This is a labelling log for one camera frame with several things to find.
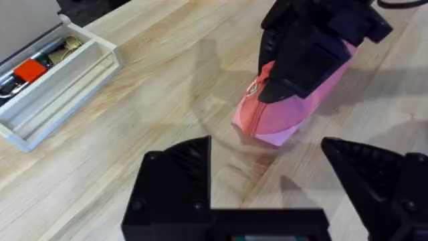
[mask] pink pouch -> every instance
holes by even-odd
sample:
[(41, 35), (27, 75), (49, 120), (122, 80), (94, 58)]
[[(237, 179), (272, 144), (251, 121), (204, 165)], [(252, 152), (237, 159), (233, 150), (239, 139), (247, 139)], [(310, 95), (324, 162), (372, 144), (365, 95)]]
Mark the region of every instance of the pink pouch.
[[(356, 48), (350, 44), (347, 46), (351, 55), (355, 55)], [(250, 137), (279, 147), (299, 128), (302, 121), (314, 112), (339, 82), (348, 68), (349, 61), (305, 99), (294, 95), (279, 102), (266, 104), (257, 98), (265, 86), (265, 80), (269, 77), (273, 65), (274, 61), (263, 66), (261, 74), (249, 86), (237, 106), (233, 124)]]

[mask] red object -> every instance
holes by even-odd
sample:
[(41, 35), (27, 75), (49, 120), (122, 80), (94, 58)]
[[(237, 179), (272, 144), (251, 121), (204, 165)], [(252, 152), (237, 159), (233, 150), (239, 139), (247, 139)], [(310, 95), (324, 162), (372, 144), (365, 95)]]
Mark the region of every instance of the red object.
[(47, 72), (47, 68), (41, 65), (39, 62), (28, 59), (22, 63), (22, 65), (18, 66), (18, 68), (14, 69), (13, 73), (24, 81), (28, 83), (33, 83), (40, 76), (44, 75)]

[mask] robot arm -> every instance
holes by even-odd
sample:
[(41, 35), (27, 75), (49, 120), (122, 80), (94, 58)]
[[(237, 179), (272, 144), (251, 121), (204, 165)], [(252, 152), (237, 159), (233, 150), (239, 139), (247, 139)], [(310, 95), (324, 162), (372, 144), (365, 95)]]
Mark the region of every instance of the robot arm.
[(368, 38), (379, 43), (392, 27), (370, 6), (371, 1), (277, 0), (261, 26), (259, 68), (274, 61), (264, 103), (293, 95), (306, 98), (345, 64)]
[[(332, 138), (321, 146), (370, 241), (428, 240), (427, 156)], [(330, 241), (321, 209), (212, 209), (210, 149), (203, 137), (144, 156), (122, 223), (127, 241)]]
[(427, 156), (331, 138), (321, 146), (370, 240), (428, 240)]

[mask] cable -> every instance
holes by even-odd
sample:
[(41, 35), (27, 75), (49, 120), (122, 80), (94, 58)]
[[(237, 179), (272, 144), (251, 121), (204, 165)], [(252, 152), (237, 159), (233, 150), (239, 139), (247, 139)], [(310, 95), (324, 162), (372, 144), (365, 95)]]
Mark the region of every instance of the cable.
[(410, 9), (414, 7), (420, 7), (428, 3), (428, 0), (410, 1), (406, 3), (388, 3), (383, 0), (377, 0), (377, 5), (384, 9)]

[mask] table surface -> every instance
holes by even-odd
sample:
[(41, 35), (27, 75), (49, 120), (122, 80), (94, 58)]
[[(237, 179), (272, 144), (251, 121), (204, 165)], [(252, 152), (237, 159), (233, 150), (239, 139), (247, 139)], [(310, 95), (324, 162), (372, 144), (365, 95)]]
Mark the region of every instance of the table surface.
[(395, 31), (364, 43), (332, 94), (275, 150), (231, 126), (272, 3), (134, 0), (87, 26), (120, 46), (125, 67), (33, 152), (0, 140), (0, 240), (123, 240), (144, 153), (207, 134), (214, 207), (323, 207), (334, 240), (365, 240), (320, 140), (427, 152), (428, 8), (382, 10)]

